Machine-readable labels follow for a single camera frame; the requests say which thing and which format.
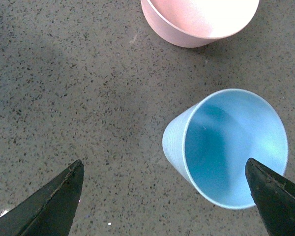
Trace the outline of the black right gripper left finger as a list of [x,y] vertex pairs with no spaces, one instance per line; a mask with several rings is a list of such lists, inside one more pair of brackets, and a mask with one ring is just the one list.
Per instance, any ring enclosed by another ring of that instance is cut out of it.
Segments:
[[84,165],[76,160],[0,217],[0,236],[67,236],[79,204]]

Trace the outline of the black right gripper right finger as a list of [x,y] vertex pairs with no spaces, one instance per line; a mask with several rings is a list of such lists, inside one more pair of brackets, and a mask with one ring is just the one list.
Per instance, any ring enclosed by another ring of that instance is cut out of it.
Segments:
[[253,158],[245,176],[268,234],[295,236],[295,184]]

